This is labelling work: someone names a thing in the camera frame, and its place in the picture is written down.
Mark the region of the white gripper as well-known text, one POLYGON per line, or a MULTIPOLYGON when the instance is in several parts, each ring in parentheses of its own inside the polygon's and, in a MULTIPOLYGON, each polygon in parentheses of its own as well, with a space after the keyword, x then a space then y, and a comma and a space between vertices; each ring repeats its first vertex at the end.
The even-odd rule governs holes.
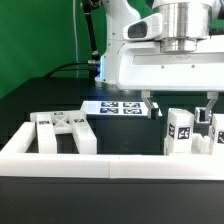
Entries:
POLYGON ((208 92, 208 104, 195 108, 195 122, 209 124, 219 93, 224 92, 224 47, 199 42, 193 53, 161 53, 155 42, 124 45, 118 54, 116 84, 120 89, 143 90, 149 119, 159 117, 150 91, 208 92))

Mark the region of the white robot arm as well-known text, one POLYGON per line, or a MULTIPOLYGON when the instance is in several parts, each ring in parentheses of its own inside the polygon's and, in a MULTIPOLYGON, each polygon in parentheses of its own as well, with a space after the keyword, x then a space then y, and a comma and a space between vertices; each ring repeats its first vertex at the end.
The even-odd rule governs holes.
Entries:
POLYGON ((202 91, 209 103, 195 109, 207 123, 224 92, 224 34, 210 29, 223 0, 153 0, 153 14, 142 18, 127 0, 102 0, 107 47, 100 59, 99 86, 139 90, 148 116, 158 116, 153 91, 202 91))

